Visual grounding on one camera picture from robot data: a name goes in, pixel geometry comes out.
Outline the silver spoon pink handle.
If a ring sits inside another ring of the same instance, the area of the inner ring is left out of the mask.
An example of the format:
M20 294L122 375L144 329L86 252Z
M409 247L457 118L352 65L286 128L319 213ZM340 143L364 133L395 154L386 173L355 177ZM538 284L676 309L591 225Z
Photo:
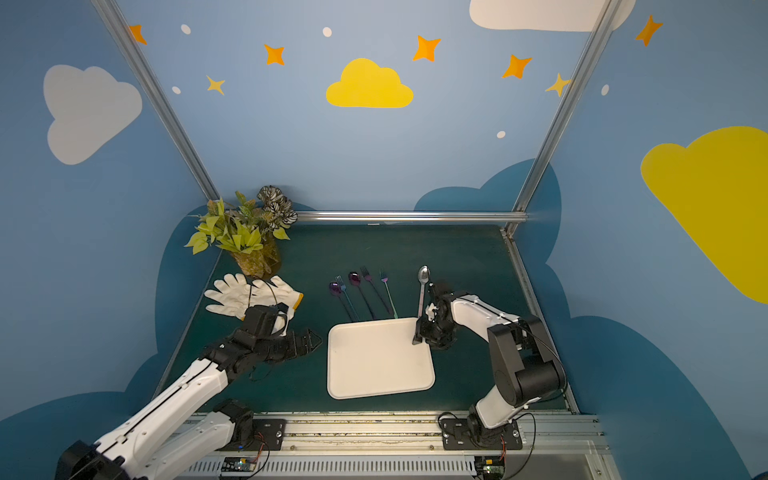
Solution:
M417 315L416 315L417 321L416 321L416 326L415 326L415 330L414 330L414 336L413 336L413 339L412 339L412 344L413 345L418 345L419 343L422 342L422 337L421 337L421 334L420 334L420 323L419 323L419 321L420 321L421 316L422 316L422 314L424 312L424 300L425 300L426 286L427 286L427 284L430 281L430 270L429 270L429 267L427 265L424 265L424 266L422 266L419 269L418 274L417 274L417 278L418 278L419 285L420 285L420 291L419 291L418 308L417 308Z

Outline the rainbow iridescent fork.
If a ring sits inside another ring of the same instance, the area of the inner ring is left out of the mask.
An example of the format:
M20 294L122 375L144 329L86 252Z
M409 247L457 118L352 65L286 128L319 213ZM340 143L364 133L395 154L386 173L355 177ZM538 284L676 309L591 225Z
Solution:
M394 300L393 300L393 297L392 297L392 294L391 294L391 291L390 291L390 288L389 288L389 277L388 277L386 272L384 272L384 271L380 272L380 280L384 284L385 291L386 291L386 294L387 294L388 303L389 303L392 315L393 315L393 317L395 319L397 319L399 317L399 315L398 315L397 309L395 307L395 303L394 303Z

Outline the purple spoon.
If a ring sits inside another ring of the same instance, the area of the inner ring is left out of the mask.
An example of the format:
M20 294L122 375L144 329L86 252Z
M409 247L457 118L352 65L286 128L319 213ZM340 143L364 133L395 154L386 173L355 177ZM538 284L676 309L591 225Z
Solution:
M367 308L367 310L368 310L368 312L369 312L369 314L371 316L371 319L372 320L376 320L377 317L376 317L376 314L375 314L375 312L373 310L373 307L370 304L368 298L366 297L366 295L365 295L365 293L364 293L364 291L362 289L362 277L361 277L361 275L358 272L356 272L356 271L351 271L348 274L348 279L350 280L351 284L358 289L358 291L359 291L359 293L360 293L360 295L361 295L361 297L362 297L362 299L363 299L363 301L364 301L364 303L366 305L366 308Z
M329 291L331 292L332 295L334 295L340 301L340 303L342 304L342 307L343 307L344 311L346 312L348 318L351 321L354 321L353 315L352 315L352 311L351 311L349 305L347 304L347 301L346 301L345 297L343 296L342 291L340 290L339 284L336 281L333 281L333 282L331 282L329 284Z

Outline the purple fork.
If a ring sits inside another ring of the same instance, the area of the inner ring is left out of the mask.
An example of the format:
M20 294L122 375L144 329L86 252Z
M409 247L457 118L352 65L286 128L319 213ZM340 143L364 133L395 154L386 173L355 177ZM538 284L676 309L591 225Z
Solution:
M389 305L388 305L387 301L384 299L383 295L382 295L382 294L379 292L379 290L377 289L377 287L376 287L376 285L375 285L375 283L374 283L374 281L373 281L373 277L372 277L372 275L371 275L370 271L368 270L368 268L367 268L366 266L362 266L362 267L360 268L360 272L361 272L361 276L362 276L362 278L363 278L363 279L364 279L364 280L365 280L365 281L366 281L366 282L367 282L367 283L370 285L370 287L371 287L372 291L374 292L374 294L376 295L376 297L379 299L380 303L381 303L381 304L382 304L382 306L384 307L384 310L385 310L385 312L386 312L388 315L392 315L392 314L393 314L393 312L391 311L391 309L390 309L390 307L389 307ZM364 300L364 302L365 302L365 304L366 304L366 307L368 308L368 310L369 310L369 313L371 314L372 318L373 318L373 319L376 319L376 316L375 316L375 315L374 315L374 313L373 313L373 307L371 306L370 302L367 300L367 297L365 296L365 294L364 294L364 293L361 293L361 295L362 295L362 297L363 297L363 300Z

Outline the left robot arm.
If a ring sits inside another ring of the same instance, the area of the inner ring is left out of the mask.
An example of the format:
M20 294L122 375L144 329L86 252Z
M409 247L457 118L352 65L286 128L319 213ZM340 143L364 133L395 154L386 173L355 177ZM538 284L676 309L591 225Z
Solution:
M172 434L199 407L261 363L278 364L317 350L322 338L308 329L297 336L259 337L246 330L207 346L167 389L96 442L73 443L58 460L56 479L173 479L219 450L246 450L267 441L253 411L226 400L185 433Z

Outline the blue iridescent fork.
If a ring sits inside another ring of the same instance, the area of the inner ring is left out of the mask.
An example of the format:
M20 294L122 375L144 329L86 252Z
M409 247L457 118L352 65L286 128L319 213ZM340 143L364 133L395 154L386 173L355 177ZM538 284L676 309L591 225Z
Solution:
M352 311L352 315L353 315L354 321L360 321L360 317L359 317L359 315L358 315L358 313L357 313L357 311L356 311L356 309L354 307L354 304L352 303L351 298L349 297L349 294L347 293L347 286L346 286L344 280L342 279L342 277L340 275L336 276L336 282L339 284L340 290L342 291L342 294L345 297L345 299L347 301L347 304L349 305L349 307L350 307L350 309Z

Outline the glass vase with green plant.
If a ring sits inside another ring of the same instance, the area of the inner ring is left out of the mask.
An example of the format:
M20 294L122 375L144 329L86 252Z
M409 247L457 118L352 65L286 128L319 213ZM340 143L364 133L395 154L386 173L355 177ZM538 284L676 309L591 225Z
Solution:
M288 230L298 215L282 190L268 185L254 199L237 192L234 204L210 200L197 219L185 244L193 254L216 247L229 253L245 276L269 279L282 266L278 243L289 239Z

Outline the left side table rail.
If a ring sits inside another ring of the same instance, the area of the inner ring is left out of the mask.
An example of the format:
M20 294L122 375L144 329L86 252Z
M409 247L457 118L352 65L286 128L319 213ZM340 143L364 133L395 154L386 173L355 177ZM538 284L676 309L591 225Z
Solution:
M163 256L155 304L157 357L162 370L154 383L153 397L170 377L220 256L213 251L193 256L185 248L173 249Z

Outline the table rail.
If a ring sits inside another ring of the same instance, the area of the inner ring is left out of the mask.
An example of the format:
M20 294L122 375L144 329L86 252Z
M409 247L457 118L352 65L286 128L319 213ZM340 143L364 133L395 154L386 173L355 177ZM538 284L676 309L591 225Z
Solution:
M509 231L507 227L502 227L500 229L500 234L506 244L510 259L512 261L512 264L515 270L515 275L518 279L518 282L520 283L526 304L530 312L541 320L543 325L543 330L546 333L546 337L551 343L551 347L552 347L552 350L554 351L554 355L556 359L559 360L559 353L557 351L551 332L545 321L544 313L536 297L533 285L531 283L529 274L523 262L523 258L521 256L520 250L512 236L512 233ZM566 386L561 391L560 396L564 399L565 406L567 407L567 410L571 414L575 414L575 415L581 414L581 410L573 394L569 381L566 381Z
M185 248L173 249L163 256L155 304L157 357L162 370L154 383L153 397L170 377L220 256L213 251L193 256Z

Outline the aluminium back frame rail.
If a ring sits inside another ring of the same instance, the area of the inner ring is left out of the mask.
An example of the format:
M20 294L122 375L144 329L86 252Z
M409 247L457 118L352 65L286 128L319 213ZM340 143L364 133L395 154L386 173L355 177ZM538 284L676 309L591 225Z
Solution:
M426 211L299 211L305 224L519 224L523 212L426 212Z

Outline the right side table rail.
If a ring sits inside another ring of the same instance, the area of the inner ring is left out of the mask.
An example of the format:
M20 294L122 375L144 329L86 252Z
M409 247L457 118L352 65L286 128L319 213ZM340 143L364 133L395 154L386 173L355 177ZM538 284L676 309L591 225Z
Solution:
M529 274L523 262L523 258L521 256L520 250L512 236L512 233L509 231L507 227L502 227L500 229L500 234L506 244L510 259L512 261L512 264L515 270L515 275L518 279L518 282L520 283L526 304L530 312L541 320L543 325L543 330L546 333L546 337L551 343L551 347L552 347L552 350L554 351L554 355L556 359L559 360L559 353L557 351L551 332L545 321L544 313L536 297L533 285L531 283ZM560 396L564 399L565 406L567 407L567 410L571 414L575 414L575 415L581 414L581 410L573 394L569 381L566 381L566 386L561 391Z

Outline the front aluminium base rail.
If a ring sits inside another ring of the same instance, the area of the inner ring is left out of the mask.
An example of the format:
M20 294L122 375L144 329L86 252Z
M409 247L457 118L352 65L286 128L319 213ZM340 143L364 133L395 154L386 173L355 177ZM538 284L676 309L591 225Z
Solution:
M183 479L618 479L594 416L516 419L521 450L447 451L437 421L465 412L261 413L287 421L280 451L215 451Z

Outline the left aluminium frame post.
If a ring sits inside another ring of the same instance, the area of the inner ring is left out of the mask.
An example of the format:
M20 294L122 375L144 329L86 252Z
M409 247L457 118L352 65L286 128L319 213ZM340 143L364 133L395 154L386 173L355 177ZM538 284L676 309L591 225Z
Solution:
M218 199L219 191L173 110L150 63L141 52L140 44L134 39L118 3L112 0L92 0L91 4L117 44L203 194L208 200Z

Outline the aluminium frame post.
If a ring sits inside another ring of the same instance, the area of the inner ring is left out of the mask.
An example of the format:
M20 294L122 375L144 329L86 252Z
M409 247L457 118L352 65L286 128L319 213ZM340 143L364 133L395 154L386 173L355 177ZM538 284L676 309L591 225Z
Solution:
M112 0L92 0L91 4L117 44L203 194L208 200L218 199L219 191L173 110L150 63L141 52L140 44L134 39L118 3Z
M606 1L600 10L596 24L588 37L573 72L572 82L567 86L547 131L542 146L525 178L512 212L522 216L527 212L535 192L559 146L578 102L594 72L608 40L614 31L614 21L623 4L620 0Z

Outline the right aluminium frame post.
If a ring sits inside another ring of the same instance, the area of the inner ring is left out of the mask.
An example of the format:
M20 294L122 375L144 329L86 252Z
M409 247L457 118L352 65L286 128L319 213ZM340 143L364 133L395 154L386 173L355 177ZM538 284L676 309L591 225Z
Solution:
M559 146L578 102L594 72L608 40L614 31L614 21L623 4L620 0L606 1L600 10L596 24L588 37L573 72L572 82L567 86L547 131L542 146L525 178L512 212L522 216L527 212L535 192Z

